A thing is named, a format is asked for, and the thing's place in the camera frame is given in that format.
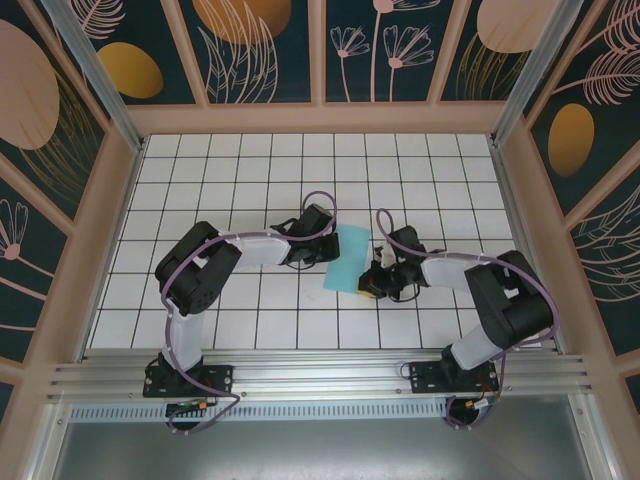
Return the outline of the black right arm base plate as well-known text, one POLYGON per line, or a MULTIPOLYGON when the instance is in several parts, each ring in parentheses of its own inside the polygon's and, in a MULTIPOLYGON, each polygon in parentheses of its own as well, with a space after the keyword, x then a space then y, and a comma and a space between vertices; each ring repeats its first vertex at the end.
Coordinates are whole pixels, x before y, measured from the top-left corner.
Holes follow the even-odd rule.
POLYGON ((411 362, 409 381, 414 394, 480 394, 499 388, 498 375, 492 362, 485 362, 471 370, 457 367, 446 370, 440 361, 411 362))

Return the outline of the grey metal sheet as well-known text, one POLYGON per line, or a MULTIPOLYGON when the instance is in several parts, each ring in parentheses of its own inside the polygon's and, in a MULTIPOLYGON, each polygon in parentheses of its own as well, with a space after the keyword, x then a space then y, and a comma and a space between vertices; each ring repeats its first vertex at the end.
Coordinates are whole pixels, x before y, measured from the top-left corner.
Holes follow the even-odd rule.
POLYGON ((576 436, 459 432, 436 419, 76 424, 54 480, 595 480, 576 436))

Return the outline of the dark wall panel, orange oval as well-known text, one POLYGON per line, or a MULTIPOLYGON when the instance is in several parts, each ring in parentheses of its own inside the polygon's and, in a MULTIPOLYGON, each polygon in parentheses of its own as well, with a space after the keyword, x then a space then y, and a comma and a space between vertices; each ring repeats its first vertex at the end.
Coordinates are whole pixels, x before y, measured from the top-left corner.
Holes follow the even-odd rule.
POLYGON ((640 0, 607 0, 531 134, 565 214, 640 141, 640 0))
POLYGON ((195 102, 161 0, 68 0, 127 105, 195 102))

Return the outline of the wall panel with pink flowers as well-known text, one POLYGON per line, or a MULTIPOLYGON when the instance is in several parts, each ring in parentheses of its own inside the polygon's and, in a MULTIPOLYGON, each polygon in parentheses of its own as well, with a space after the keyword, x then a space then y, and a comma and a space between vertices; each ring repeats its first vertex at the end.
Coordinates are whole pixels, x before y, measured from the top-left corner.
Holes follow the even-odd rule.
POLYGON ((325 100, 427 99, 454 0, 327 0, 325 100))

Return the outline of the long aluminium base rail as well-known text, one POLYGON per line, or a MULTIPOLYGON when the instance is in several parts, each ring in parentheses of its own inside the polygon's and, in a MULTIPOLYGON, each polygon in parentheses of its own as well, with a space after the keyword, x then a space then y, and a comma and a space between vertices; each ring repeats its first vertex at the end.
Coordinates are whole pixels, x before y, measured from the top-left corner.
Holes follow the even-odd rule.
MULTIPOLYGON (((89 349, 79 363, 58 364, 45 384, 57 402, 139 401, 149 349, 89 349)), ((439 359, 436 350, 207 350, 208 364, 231 365, 232 391, 248 401, 408 398, 406 366, 439 359)), ((591 391, 578 355, 525 349, 506 357, 506 396, 591 391)))

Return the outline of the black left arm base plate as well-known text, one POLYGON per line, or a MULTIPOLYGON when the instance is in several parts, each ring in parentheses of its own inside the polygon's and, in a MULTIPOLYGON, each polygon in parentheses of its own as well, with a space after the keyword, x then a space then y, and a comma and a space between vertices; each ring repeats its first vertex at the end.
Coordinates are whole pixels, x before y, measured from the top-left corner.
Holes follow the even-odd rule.
MULTIPOLYGON (((230 393, 233 385, 233 367, 208 365, 187 371, 197 383, 208 389, 230 393)), ((195 398, 212 396, 208 390, 187 381, 176 370, 154 365, 145 369, 142 396, 144 398, 195 398)))

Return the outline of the wall panel with leaf outlines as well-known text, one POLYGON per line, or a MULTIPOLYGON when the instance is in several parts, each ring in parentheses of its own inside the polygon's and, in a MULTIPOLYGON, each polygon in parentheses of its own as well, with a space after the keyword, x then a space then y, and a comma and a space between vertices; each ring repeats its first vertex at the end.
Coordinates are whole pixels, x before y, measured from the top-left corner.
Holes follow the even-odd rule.
POLYGON ((577 204, 570 235, 613 355, 640 350, 640 141, 577 204))

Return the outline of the aluminium side rail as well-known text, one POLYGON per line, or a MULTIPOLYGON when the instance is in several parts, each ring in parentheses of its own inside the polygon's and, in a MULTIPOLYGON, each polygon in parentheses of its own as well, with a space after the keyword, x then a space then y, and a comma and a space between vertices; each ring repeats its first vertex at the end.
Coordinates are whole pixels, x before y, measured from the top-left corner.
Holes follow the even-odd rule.
MULTIPOLYGON (((539 282, 542 283, 544 275, 539 272, 540 263, 535 249, 533 248, 530 229, 527 225, 524 210, 516 191, 516 183, 509 172, 508 165, 505 162, 505 157, 499 143, 489 136, 489 144, 491 157, 500 177, 500 181, 502 182, 506 202, 509 204, 507 210, 509 211, 510 222, 516 229, 515 243, 530 262, 534 272, 538 275, 539 282)), ((561 316, 559 309, 553 299, 551 299, 548 304, 552 312, 552 327, 547 334, 540 336, 538 340, 532 340, 532 343, 540 342, 543 346, 546 346, 550 341, 553 341, 556 352, 560 355, 564 355, 566 354, 566 342, 564 341, 560 330, 561 316)))

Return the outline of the wall panel with single flower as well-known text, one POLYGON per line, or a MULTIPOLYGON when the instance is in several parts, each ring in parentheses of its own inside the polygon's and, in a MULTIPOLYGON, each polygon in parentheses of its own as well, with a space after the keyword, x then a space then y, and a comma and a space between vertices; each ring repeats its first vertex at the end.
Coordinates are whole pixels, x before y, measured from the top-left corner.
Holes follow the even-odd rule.
POLYGON ((0 358, 25 361, 66 241, 0 178, 0 358))

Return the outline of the wall panel with pink circle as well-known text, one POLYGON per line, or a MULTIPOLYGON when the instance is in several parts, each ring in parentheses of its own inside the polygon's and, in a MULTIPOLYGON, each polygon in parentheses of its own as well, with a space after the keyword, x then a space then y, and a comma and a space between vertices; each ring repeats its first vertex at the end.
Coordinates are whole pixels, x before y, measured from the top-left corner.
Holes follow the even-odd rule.
POLYGON ((557 0, 471 0, 441 99, 504 101, 557 0))
POLYGON ((0 0, 0 154, 73 220, 104 135, 18 0, 0 0))

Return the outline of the small black controller board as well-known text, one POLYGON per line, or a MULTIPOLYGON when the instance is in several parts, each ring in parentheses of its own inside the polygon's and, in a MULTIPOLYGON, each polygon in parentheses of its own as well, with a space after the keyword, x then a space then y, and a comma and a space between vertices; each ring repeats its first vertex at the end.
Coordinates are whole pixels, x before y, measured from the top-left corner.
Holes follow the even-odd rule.
POLYGON ((196 400, 191 402, 169 403, 166 406, 165 415, 186 415, 190 412, 197 412, 209 408, 209 402, 204 400, 196 400))

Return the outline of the aluminium corner post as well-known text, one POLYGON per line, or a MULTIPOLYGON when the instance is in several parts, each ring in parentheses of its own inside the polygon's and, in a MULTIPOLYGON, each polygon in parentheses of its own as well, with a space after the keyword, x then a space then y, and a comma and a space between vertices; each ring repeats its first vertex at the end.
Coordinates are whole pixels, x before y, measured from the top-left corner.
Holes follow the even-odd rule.
POLYGON ((558 0, 490 134, 490 145, 501 147, 533 96, 564 38, 578 17, 584 0, 558 0))
POLYGON ((142 147, 140 132, 134 125, 127 107, 109 78, 96 50, 82 31, 80 23, 66 0, 41 0, 53 24, 83 68, 89 83, 94 87, 128 146, 139 153, 142 147))

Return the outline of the aluminium frame bar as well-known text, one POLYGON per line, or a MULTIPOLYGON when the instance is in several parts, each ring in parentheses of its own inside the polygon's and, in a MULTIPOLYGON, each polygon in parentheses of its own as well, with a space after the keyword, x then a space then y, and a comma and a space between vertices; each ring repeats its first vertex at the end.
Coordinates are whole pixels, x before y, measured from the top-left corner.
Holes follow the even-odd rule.
POLYGON ((593 480, 623 480, 622 471, 593 394, 568 396, 593 480))
POLYGON ((44 407, 23 480, 53 480, 71 412, 70 404, 44 407))

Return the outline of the teal cloth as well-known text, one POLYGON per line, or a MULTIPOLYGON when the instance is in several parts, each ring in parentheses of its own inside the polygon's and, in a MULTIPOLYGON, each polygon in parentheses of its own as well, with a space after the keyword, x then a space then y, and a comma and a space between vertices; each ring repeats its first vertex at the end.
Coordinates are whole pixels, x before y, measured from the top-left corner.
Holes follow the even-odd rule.
POLYGON ((337 234, 340 255, 329 263, 323 288, 356 294, 359 277, 366 270, 371 232, 363 227, 341 224, 337 227, 337 234))

